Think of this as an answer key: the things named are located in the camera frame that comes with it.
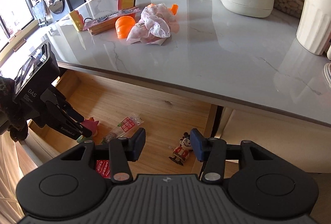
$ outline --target device screen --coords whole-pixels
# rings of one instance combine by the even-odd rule
[[[38,71],[47,59],[45,44],[36,49],[26,63],[19,70],[15,82],[15,94],[24,87],[28,80]]]

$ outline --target orange toy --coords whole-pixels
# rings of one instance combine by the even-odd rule
[[[136,21],[131,16],[122,16],[115,23],[118,38],[127,38]]]
[[[178,5],[177,4],[173,4],[173,6],[171,7],[171,9],[169,9],[173,15],[177,14],[177,10],[178,10]]]

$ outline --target open drawer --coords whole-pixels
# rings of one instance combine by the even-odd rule
[[[67,101],[85,118],[99,120],[97,139],[109,133],[131,113],[144,121],[146,144],[130,168],[137,173],[191,173],[195,156],[180,166],[168,157],[179,145],[184,132],[197,128],[204,133],[211,104],[159,92],[103,77],[67,70],[57,83]],[[77,142],[45,126],[29,125],[30,134],[40,140],[42,147],[53,157],[77,145]]]

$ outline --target glossy countertop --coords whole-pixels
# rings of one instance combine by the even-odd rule
[[[43,37],[60,66],[116,74],[257,107],[323,125],[331,124],[329,62],[296,39],[299,20],[274,10],[264,19],[224,8],[220,0],[137,0],[179,5],[173,32],[162,46],[128,45],[115,30],[91,36],[64,17]],[[90,0],[84,18],[117,10],[117,0]]]

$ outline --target figurine face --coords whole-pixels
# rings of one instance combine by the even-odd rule
[[[188,150],[192,149],[190,139],[184,138],[182,141],[182,147],[186,147]]]

